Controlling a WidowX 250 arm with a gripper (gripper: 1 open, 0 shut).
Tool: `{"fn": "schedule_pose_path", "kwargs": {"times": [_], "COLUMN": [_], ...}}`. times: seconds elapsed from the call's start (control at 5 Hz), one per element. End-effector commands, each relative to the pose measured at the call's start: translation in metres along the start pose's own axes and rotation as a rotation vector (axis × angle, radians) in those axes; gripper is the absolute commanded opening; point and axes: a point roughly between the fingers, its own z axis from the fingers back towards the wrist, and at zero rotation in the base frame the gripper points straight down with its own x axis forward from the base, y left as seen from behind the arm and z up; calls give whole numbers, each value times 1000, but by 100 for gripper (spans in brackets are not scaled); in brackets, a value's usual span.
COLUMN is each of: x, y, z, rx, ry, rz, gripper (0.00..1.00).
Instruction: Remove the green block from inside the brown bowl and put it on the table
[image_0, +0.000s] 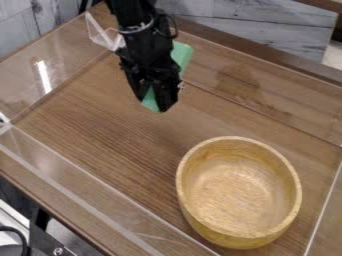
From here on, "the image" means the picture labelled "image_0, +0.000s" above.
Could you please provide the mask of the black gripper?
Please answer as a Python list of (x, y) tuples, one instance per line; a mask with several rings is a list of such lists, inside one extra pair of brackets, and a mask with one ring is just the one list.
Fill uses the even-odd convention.
[(161, 112), (178, 102), (181, 66), (171, 57), (174, 39), (167, 14), (117, 15), (126, 46), (117, 50), (134, 95), (142, 101), (153, 82)]

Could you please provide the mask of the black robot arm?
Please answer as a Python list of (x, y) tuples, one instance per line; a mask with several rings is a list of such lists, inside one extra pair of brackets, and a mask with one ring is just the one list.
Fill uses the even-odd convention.
[(153, 92), (158, 110), (166, 112), (178, 102), (182, 82), (181, 66), (171, 57), (177, 34), (169, 15), (150, 0), (106, 0), (106, 4), (126, 43), (115, 54), (134, 95), (143, 101)]

